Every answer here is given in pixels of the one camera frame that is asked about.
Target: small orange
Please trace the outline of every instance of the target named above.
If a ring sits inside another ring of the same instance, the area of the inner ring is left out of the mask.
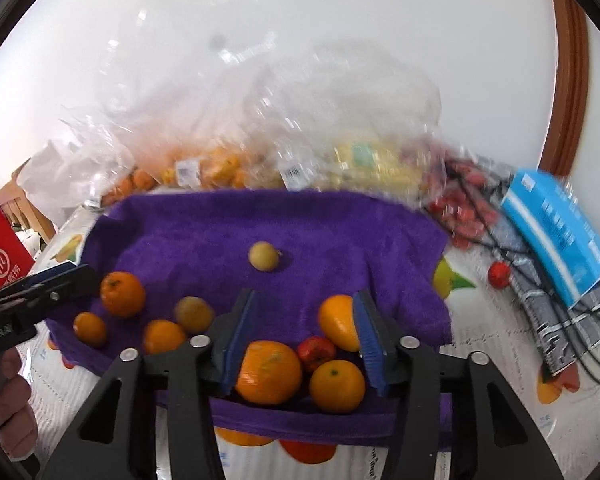
[[[216,148],[200,162],[205,188],[229,187],[240,168],[240,157],[228,148]]]
[[[144,308],[146,294],[133,274],[116,271],[107,274],[100,283],[100,299],[112,316],[126,319]]]
[[[174,167],[165,168],[160,172],[160,178],[165,186],[175,187],[178,185],[176,178],[176,169]]]
[[[120,194],[125,197],[129,196],[134,192],[134,183],[131,180],[130,176],[126,176],[118,183],[118,189],[120,190]]]
[[[184,343],[187,335],[179,325],[166,319],[154,319],[144,329],[144,351],[160,354],[175,350]]]
[[[266,436],[252,435],[249,433],[241,433],[240,431],[225,430],[224,428],[215,428],[216,433],[229,444],[244,447],[266,446],[273,442],[272,438]]]
[[[107,326],[92,312],[81,312],[75,317],[74,333],[80,341],[94,348],[107,342]]]
[[[298,462],[303,464],[322,464],[328,462],[336,454],[338,446],[327,444],[309,444],[308,442],[294,442],[280,440],[280,446]]]
[[[122,196],[122,193],[120,193],[120,190],[117,187],[115,187],[114,189],[102,196],[100,200],[100,205],[102,207],[109,207],[110,205],[114,205],[120,202],[123,198],[124,197]]]
[[[234,181],[231,183],[231,186],[234,189],[244,189],[247,181],[247,173],[244,170],[238,170],[235,172]]]
[[[296,353],[276,341],[254,341],[244,354],[235,385],[243,399],[276,405],[293,397],[302,383],[302,365]]]
[[[360,341],[353,323],[353,298],[339,294],[324,300],[318,311],[318,324],[331,342],[347,352],[358,352]]]
[[[140,168],[134,171],[131,179],[136,189],[141,191],[152,190],[158,184],[150,174]]]
[[[309,394],[327,413],[351,413],[365,397],[365,378],[349,361],[336,360],[323,364],[311,376]]]

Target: finger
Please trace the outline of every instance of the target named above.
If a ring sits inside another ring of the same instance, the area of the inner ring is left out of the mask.
[[[16,446],[32,431],[36,431],[36,418],[29,405],[11,417],[0,430],[0,445],[6,454],[12,454]]]
[[[26,457],[33,450],[37,439],[38,430],[36,429],[23,438],[8,455],[14,460]]]
[[[15,376],[4,385],[0,392],[0,427],[11,418],[14,413],[19,412],[27,406],[31,396],[31,386],[20,375]]]
[[[9,348],[2,355],[2,374],[7,379],[13,379],[20,371],[21,366],[20,354],[15,348]]]

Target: red box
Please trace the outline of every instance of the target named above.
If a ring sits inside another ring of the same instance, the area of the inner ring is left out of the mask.
[[[33,258],[0,211],[0,287],[26,276]]]

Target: white tablecloth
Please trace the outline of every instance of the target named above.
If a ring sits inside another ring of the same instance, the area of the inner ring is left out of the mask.
[[[94,212],[78,209],[51,241],[32,272],[57,264],[53,256],[72,236],[86,235],[97,217]],[[454,290],[446,300],[455,343],[442,351],[466,356],[482,350],[490,355],[544,434],[566,480],[582,480],[600,460],[600,386],[579,368],[577,392],[563,390],[557,400],[542,404],[537,393],[541,359],[531,328],[512,293],[498,292],[486,283],[490,254],[480,249],[467,253],[451,250],[446,259],[477,288]],[[47,346],[47,337],[48,329],[42,323],[38,337],[20,347],[24,355],[28,351],[30,356],[31,403],[40,427],[36,453],[42,462],[48,459],[97,382],[97,377],[83,368],[65,368],[60,352]],[[228,480],[377,480],[386,459],[385,449],[339,446],[331,461],[303,465],[289,457],[277,442],[249,448],[219,439],[218,446]],[[157,459],[158,478],[170,478],[166,418],[162,409],[157,417]],[[436,480],[448,476],[449,460],[449,453],[438,454]]]

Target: plastic bag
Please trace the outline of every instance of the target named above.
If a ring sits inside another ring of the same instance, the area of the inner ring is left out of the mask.
[[[422,72],[373,44],[341,41],[266,67],[245,115],[250,134],[272,142],[268,163],[287,189],[419,205],[444,184],[442,160],[429,149],[440,110],[438,88]]]
[[[109,41],[98,78],[107,117],[138,166],[173,187],[245,187],[262,166],[242,101],[275,45],[258,0],[144,0]]]
[[[117,128],[99,113],[76,112],[64,121],[64,136],[49,140],[22,168],[17,184],[29,201],[56,225],[64,209],[100,201],[134,167],[133,156],[116,137]]]

